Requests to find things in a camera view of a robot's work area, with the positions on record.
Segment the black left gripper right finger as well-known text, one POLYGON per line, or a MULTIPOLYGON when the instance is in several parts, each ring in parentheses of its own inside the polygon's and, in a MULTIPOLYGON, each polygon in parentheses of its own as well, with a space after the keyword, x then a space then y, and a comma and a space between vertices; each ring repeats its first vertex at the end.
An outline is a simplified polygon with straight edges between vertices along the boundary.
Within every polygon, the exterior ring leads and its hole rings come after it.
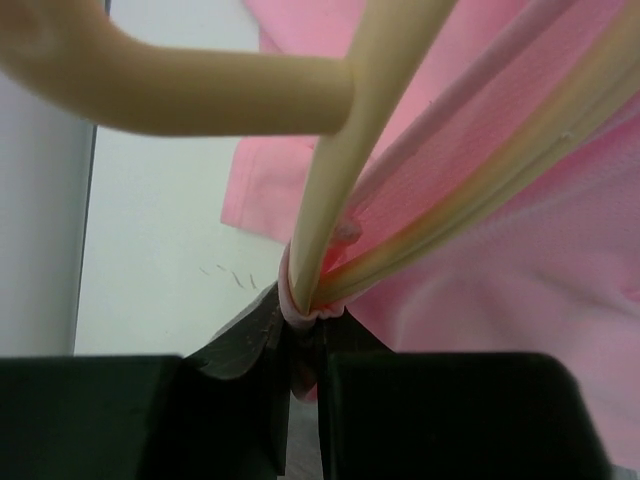
POLYGON ((608 479, 564 365, 539 353, 396 353, 351 315, 314 328, 328 479, 608 479))

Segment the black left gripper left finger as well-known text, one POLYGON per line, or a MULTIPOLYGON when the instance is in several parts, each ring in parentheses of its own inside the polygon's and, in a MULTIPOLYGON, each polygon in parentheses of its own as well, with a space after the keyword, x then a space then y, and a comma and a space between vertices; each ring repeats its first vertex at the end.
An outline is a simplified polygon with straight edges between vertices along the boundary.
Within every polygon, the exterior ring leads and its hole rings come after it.
POLYGON ((275 287, 187 357, 6 358, 5 479, 274 479, 286 464, 275 287))

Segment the pink t-shirt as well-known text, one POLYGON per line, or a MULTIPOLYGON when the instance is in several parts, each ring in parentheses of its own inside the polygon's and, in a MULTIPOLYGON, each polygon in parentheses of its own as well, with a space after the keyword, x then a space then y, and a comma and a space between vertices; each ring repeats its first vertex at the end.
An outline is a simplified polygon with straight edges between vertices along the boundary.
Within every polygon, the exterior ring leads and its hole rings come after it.
MULTIPOLYGON (((461 1, 375 147, 339 267, 463 182, 623 10, 461 1)), ((639 464, 639 101, 497 211, 356 297, 399 351, 541 351, 578 379, 617 465, 639 464)))

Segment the tan plastic hanger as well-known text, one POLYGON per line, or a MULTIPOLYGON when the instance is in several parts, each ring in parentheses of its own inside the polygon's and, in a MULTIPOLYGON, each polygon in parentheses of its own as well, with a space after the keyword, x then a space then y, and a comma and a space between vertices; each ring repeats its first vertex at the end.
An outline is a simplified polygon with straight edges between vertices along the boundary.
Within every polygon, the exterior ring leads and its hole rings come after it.
POLYGON ((639 89, 639 5, 624 1, 460 186, 380 245, 324 272, 353 187, 454 7, 370 1, 347 55, 331 59, 158 47, 125 34, 96 1, 5 1, 1 68, 57 106, 122 131, 317 136, 286 275, 297 309, 308 313, 359 293, 488 216, 639 89))

